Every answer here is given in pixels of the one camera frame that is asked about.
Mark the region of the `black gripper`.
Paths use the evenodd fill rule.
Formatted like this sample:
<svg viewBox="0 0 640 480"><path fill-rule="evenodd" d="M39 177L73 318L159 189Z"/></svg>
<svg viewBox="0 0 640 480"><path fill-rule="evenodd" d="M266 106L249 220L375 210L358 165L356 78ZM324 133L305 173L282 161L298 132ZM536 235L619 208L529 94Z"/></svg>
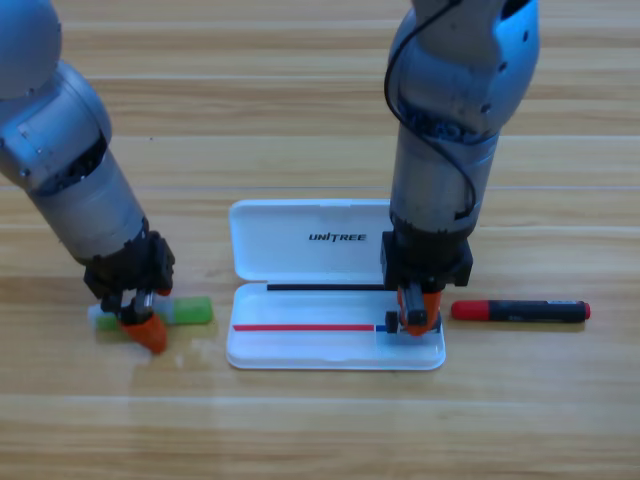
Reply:
<svg viewBox="0 0 640 480"><path fill-rule="evenodd" d="M436 330L442 291L468 284L473 257L471 231L424 232L398 227L382 234L383 285L397 293L398 306L386 313L388 326L403 326L414 337Z"/></svg>
<svg viewBox="0 0 640 480"><path fill-rule="evenodd" d="M113 314L121 330L153 354L166 350L167 330L152 310L152 303L145 301L155 293L164 297L171 294L174 264L166 239L151 231L146 219L140 232L120 250L82 261L84 282L102 310Z"/></svg>

